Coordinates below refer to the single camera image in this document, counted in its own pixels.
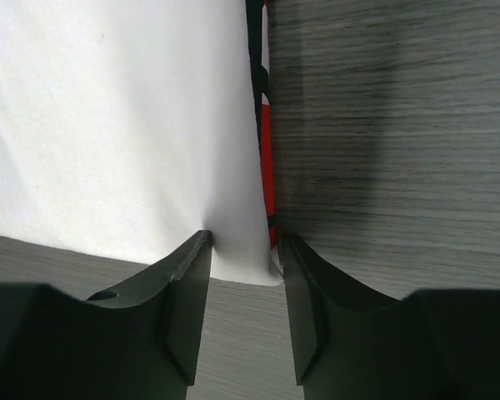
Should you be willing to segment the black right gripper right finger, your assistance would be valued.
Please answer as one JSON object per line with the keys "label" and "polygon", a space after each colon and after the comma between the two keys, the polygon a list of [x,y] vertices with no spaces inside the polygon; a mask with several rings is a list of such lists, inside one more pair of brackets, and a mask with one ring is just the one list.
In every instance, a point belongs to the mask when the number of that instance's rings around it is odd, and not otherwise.
{"label": "black right gripper right finger", "polygon": [[500,399],[500,290],[397,300],[282,236],[296,381],[307,399]]}

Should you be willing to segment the white t-shirt with red print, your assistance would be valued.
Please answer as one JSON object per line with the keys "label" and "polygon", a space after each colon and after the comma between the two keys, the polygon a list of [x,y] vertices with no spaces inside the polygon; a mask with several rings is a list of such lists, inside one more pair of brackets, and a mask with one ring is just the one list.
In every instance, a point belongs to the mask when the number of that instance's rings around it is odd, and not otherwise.
{"label": "white t-shirt with red print", "polygon": [[0,236],[275,286],[244,1],[0,1]]}

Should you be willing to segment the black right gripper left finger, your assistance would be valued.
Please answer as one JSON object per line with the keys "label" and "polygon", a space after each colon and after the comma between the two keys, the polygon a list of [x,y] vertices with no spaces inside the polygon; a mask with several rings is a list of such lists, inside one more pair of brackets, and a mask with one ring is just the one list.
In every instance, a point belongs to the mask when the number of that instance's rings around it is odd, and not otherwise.
{"label": "black right gripper left finger", "polygon": [[202,230],[80,300],[0,283],[0,399],[184,399],[195,382],[212,258]]}

